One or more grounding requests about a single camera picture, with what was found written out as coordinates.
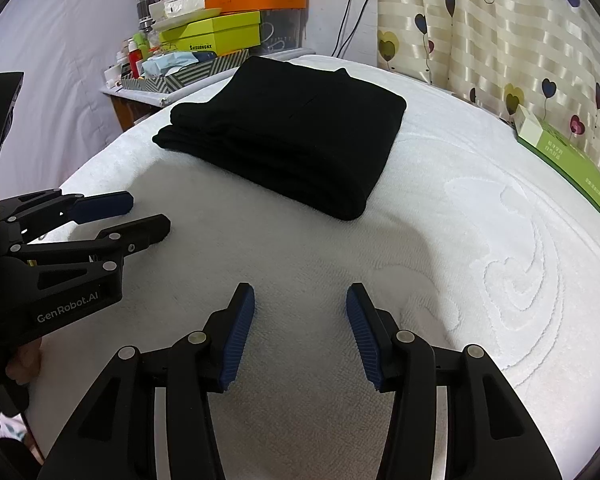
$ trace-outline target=tissue packet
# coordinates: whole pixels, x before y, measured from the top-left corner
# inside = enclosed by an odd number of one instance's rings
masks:
[[[158,77],[167,75],[168,72],[174,73],[184,66],[197,63],[198,58],[192,52],[171,52],[162,56],[153,56],[147,59],[143,64],[144,75],[147,77]]]

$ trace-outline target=white and green box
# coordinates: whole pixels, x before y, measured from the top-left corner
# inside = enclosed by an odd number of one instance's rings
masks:
[[[600,211],[600,171],[593,161],[525,107],[518,107],[514,122],[518,142],[560,173]]]

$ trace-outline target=black cable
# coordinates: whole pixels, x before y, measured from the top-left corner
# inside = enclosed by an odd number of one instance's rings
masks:
[[[338,49],[338,43],[340,43],[340,35],[342,34],[342,27],[344,27],[344,22],[347,21],[347,15],[349,14],[349,7],[351,6],[351,0],[347,1],[347,7],[344,9],[344,16],[342,17],[342,22],[340,23],[340,30],[338,31],[338,39],[336,40],[336,46],[333,47],[333,52],[331,55],[336,53]]]
[[[336,57],[340,57],[340,54],[342,53],[342,49],[346,46],[346,44],[353,38],[353,35],[356,33],[356,29],[358,28],[358,25],[360,24],[360,21],[362,20],[362,14],[364,14],[366,4],[368,4],[368,3],[369,3],[369,0],[365,0],[365,3],[362,5],[362,9],[360,9],[360,15],[358,16],[358,20],[356,21],[356,24],[353,26],[353,30],[351,31],[351,34],[349,34],[349,37],[347,37],[347,39],[344,40],[344,42],[342,43],[342,46],[340,47]]]

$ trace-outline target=clutter of items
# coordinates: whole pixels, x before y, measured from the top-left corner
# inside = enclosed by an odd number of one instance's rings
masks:
[[[306,0],[136,0],[138,32],[104,72],[109,89],[173,92],[249,56],[298,48]]]

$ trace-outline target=red bottle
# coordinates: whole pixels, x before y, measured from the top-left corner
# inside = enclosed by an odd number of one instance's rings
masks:
[[[138,66],[136,63],[138,61],[142,61],[142,51],[138,48],[138,45],[134,40],[129,41],[129,65],[131,65],[131,73],[134,79],[138,79],[140,77],[140,73],[138,72]]]

